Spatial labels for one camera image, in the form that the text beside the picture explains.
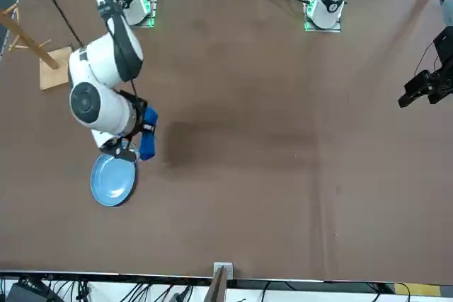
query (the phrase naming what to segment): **brown table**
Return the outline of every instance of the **brown table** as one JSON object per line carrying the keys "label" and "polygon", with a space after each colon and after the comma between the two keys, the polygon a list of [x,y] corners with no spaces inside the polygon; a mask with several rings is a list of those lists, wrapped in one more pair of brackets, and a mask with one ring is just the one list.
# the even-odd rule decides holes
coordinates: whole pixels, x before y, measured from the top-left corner
{"label": "brown table", "polygon": [[[94,0],[58,1],[85,43],[105,32]],[[50,0],[21,18],[75,44]],[[39,91],[38,59],[6,53],[0,267],[451,284],[452,99],[397,103],[438,0],[348,0],[341,34],[302,22],[288,0],[159,0],[137,30],[157,155],[114,209],[91,196],[98,151],[69,87]]]}

